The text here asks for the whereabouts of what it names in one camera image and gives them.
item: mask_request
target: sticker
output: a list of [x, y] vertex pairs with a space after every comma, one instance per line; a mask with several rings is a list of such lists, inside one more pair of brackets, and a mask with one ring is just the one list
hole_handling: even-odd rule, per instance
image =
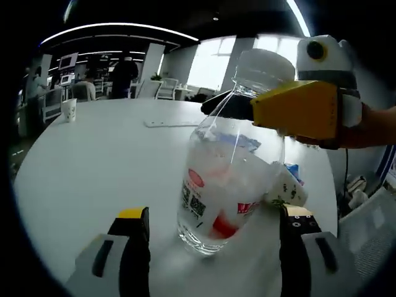
[[192, 195], [190, 206], [191, 206], [191, 209], [193, 209], [193, 211], [195, 211], [195, 213], [198, 216], [201, 217], [204, 215], [206, 205], [203, 204], [200, 200], [198, 200], [198, 198], [194, 195]]
[[238, 203], [238, 213], [249, 213], [252, 212], [255, 207], [253, 206], [257, 206], [259, 205], [258, 202], [254, 202], [254, 203]]
[[190, 199], [190, 193], [190, 189], [185, 184], [183, 184], [182, 197], [186, 204], [188, 204], [188, 200]]
[[213, 229], [210, 233], [210, 237], [226, 239], [233, 236], [238, 230], [239, 227], [230, 223], [224, 210], [222, 210], [213, 223]]
[[188, 175], [190, 176], [192, 182], [194, 184], [196, 184], [197, 186], [199, 186], [199, 187], [204, 187], [205, 186], [205, 183], [202, 180], [202, 178], [194, 170], [188, 169]]

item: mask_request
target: bottle label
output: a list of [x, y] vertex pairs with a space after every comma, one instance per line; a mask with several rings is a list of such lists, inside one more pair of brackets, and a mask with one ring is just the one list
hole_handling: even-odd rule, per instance
[[238, 200], [224, 187], [205, 183], [189, 168], [183, 181], [179, 214], [193, 233], [210, 239], [227, 239], [245, 224], [259, 205], [259, 198], [251, 202]]

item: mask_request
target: white paper cup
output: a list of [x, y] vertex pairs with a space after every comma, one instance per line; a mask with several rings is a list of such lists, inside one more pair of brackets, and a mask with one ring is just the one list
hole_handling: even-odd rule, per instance
[[62, 102], [62, 112], [67, 122], [75, 121], [77, 99], [68, 99]]

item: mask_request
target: white table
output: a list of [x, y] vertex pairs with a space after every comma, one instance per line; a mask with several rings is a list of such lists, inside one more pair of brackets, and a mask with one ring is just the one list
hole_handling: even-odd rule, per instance
[[176, 87], [174, 91], [174, 99], [177, 101], [184, 101], [184, 98], [188, 93], [194, 92], [193, 90], [189, 90], [188, 88], [181, 87]]
[[[262, 207], [213, 258], [187, 252], [176, 235], [187, 143], [193, 127], [147, 128], [143, 120], [204, 119], [200, 104], [108, 100], [77, 104], [75, 123], [59, 117], [28, 152], [15, 180], [28, 234], [53, 275], [65, 282], [74, 260], [125, 208], [150, 207], [150, 292], [159, 296], [279, 296], [278, 212]], [[306, 207], [337, 235], [327, 154], [286, 142], [301, 166]]]

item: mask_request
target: potted plant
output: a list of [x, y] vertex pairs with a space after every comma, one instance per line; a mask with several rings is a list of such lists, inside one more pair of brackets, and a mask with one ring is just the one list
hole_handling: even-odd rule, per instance
[[162, 76], [160, 76], [158, 73], [154, 73], [154, 75], [151, 76], [151, 80], [162, 80]]

